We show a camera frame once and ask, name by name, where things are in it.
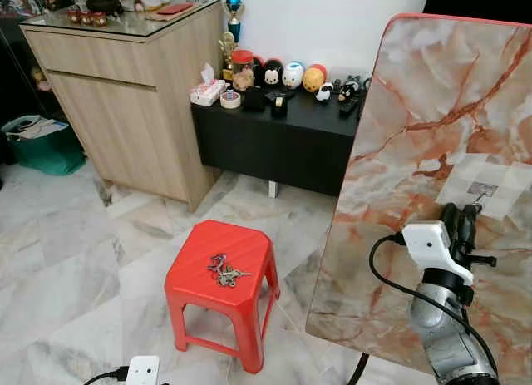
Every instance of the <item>jar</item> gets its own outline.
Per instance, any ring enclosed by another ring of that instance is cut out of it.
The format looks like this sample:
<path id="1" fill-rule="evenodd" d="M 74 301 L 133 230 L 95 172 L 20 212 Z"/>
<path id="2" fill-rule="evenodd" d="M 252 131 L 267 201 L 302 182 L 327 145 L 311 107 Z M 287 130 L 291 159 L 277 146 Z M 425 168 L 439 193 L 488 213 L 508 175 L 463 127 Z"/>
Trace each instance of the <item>jar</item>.
<path id="1" fill-rule="evenodd" d="M 248 50 L 234 50 L 233 60 L 233 88 L 246 91 L 253 87 L 253 53 Z"/>
<path id="2" fill-rule="evenodd" d="M 89 11 L 81 12 L 81 23 L 84 25 L 92 24 L 92 14 Z"/>
<path id="3" fill-rule="evenodd" d="M 107 24 L 107 16 L 105 12 L 94 12 L 92 14 L 92 20 L 98 27 L 105 26 Z"/>
<path id="4" fill-rule="evenodd" d="M 79 23 L 80 22 L 81 16 L 80 16 L 79 10 L 71 8 L 68 11 L 66 11 L 66 14 L 67 14 L 68 19 L 70 20 L 70 22 L 72 22 L 72 23 Z"/>

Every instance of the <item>table leg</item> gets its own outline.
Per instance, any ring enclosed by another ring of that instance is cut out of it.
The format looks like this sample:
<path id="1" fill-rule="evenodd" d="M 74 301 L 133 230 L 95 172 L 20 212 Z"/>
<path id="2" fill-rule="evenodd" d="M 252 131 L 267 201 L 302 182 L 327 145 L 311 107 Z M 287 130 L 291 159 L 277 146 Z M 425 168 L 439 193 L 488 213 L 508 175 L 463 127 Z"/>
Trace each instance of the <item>table leg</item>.
<path id="1" fill-rule="evenodd" d="M 279 183 L 277 181 L 268 182 L 268 196 L 270 198 L 277 198 L 277 193 L 279 191 Z"/>

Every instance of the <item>red plastic stool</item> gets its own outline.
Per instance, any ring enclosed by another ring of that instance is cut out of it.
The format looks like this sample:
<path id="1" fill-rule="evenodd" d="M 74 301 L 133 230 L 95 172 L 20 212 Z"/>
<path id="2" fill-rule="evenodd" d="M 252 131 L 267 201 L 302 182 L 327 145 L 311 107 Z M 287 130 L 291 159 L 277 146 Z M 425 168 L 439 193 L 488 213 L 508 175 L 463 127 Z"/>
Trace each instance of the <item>red plastic stool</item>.
<path id="1" fill-rule="evenodd" d="M 226 254 L 226 263 L 251 273 L 236 279 L 236 286 L 222 287 L 207 270 L 211 256 Z M 259 327 L 259 290 L 264 275 L 270 296 L 262 329 Z M 240 358 L 244 369 L 258 373 L 263 366 L 263 337 L 273 301 L 279 297 L 279 284 L 273 248 L 262 232 L 207 220 L 196 225 L 166 275 L 166 298 L 174 328 L 175 346 L 185 351 L 196 343 Z M 233 322 L 239 350 L 187 335 L 183 312 L 195 304 L 225 314 Z"/>

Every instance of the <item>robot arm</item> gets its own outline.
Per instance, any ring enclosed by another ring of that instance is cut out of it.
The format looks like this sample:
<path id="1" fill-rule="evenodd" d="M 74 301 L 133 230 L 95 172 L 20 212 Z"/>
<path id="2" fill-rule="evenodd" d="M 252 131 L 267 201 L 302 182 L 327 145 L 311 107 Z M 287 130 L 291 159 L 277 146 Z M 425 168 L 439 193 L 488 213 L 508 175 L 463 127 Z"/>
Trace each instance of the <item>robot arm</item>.
<path id="1" fill-rule="evenodd" d="M 433 299 L 457 316 L 473 300 L 473 263 L 490 264 L 495 258 L 474 256 L 475 219 L 479 205 L 458 210 L 448 204 L 440 220 L 410 223 L 403 231 L 411 257 L 424 269 L 419 294 Z M 423 343 L 436 380 L 443 385 L 497 385 L 483 348 L 461 323 L 449 314 L 415 297 L 411 303 L 410 324 Z"/>

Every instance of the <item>bunch of keys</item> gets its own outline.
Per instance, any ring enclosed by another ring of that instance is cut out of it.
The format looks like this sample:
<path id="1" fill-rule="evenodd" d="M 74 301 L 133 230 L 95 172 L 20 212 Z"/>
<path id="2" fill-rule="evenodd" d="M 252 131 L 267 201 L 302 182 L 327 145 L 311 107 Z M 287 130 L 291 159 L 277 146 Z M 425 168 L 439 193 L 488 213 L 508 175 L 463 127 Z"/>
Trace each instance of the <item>bunch of keys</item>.
<path id="1" fill-rule="evenodd" d="M 251 273 L 243 273 L 240 270 L 235 270 L 232 266 L 225 264 L 227 256 L 225 254 L 217 254 L 210 259 L 212 264 L 207 266 L 207 269 L 213 272 L 213 279 L 218 280 L 218 284 L 222 287 L 236 287 L 236 279 L 243 275 L 251 275 Z"/>

